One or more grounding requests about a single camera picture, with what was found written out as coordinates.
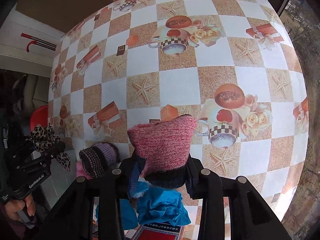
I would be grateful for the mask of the person's left hand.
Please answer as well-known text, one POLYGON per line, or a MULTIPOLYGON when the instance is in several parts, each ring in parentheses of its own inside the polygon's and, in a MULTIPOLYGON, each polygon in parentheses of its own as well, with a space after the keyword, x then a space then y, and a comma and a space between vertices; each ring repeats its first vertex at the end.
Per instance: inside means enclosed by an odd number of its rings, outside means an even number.
POLYGON ((29 194, 24 200, 10 200, 5 204, 5 211, 8 217, 12 220, 22 221, 18 211, 23 210, 24 207, 27 208, 27 213, 29 216, 34 216, 36 211, 35 202, 31 194, 29 194))

